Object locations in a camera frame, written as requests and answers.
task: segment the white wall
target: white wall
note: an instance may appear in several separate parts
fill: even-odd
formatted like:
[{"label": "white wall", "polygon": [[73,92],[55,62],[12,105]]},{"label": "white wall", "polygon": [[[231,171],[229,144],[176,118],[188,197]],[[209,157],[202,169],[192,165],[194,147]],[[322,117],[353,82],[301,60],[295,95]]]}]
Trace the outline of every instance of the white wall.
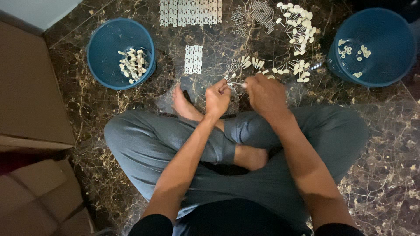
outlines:
[{"label": "white wall", "polygon": [[80,2],[81,0],[0,0],[0,10],[46,30]]}]

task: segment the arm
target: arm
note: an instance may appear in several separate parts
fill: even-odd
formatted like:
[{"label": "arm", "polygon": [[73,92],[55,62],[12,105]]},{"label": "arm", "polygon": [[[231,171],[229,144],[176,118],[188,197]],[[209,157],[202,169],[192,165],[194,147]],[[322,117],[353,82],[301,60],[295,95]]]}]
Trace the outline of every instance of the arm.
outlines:
[{"label": "arm", "polygon": [[290,174],[311,214],[314,231],[327,223],[356,226],[327,167],[287,108],[284,86],[262,74],[247,78],[251,106],[271,125]]},{"label": "arm", "polygon": [[152,214],[168,217],[172,223],[194,177],[214,125],[227,110],[230,89],[222,79],[206,91],[206,115],[163,170],[142,218]]}]

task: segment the person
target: person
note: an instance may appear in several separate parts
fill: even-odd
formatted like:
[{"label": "person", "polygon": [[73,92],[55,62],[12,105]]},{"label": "person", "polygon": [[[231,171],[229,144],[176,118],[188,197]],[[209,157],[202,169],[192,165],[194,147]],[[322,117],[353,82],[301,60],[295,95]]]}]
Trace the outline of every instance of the person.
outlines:
[{"label": "person", "polygon": [[[177,119],[131,110],[105,127],[105,140],[149,202],[129,235],[363,235],[337,189],[368,132],[339,106],[289,109],[285,87],[262,74],[246,79],[255,111],[221,120],[231,90],[207,88],[205,115],[173,90]],[[278,148],[268,159],[267,150]],[[200,162],[250,172],[226,176]]]}]

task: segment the leg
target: leg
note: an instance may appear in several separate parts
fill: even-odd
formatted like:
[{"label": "leg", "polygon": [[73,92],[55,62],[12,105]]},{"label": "leg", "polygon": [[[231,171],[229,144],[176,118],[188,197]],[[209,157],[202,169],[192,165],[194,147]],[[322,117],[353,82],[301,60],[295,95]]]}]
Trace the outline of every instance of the leg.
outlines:
[{"label": "leg", "polygon": [[[302,132],[339,183],[365,146],[368,132],[357,113],[339,106],[292,109]],[[242,113],[225,120],[225,135],[254,147],[280,147],[269,124],[256,113]],[[234,193],[258,202],[287,219],[297,229],[305,228],[308,214],[284,156],[277,153],[267,165],[244,176],[233,176]]]},{"label": "leg", "polygon": [[[105,127],[105,140],[121,168],[146,200],[165,166],[195,129],[196,122],[183,122],[131,110],[114,117]],[[215,129],[201,161],[232,164],[235,144]],[[231,198],[219,194],[226,176],[199,166],[182,206],[188,213],[198,204]]]}]

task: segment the black shirt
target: black shirt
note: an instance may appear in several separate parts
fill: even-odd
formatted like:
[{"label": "black shirt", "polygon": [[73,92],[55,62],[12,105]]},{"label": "black shirt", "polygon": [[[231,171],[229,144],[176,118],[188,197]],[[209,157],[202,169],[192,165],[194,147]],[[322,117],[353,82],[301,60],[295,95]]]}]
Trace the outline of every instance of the black shirt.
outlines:
[{"label": "black shirt", "polygon": [[[129,236],[306,236],[308,231],[296,231],[265,207],[246,199],[231,199],[201,205],[178,220],[175,227],[163,215],[153,214],[137,222]],[[363,236],[358,229],[338,223],[326,224],[315,236]]]}]

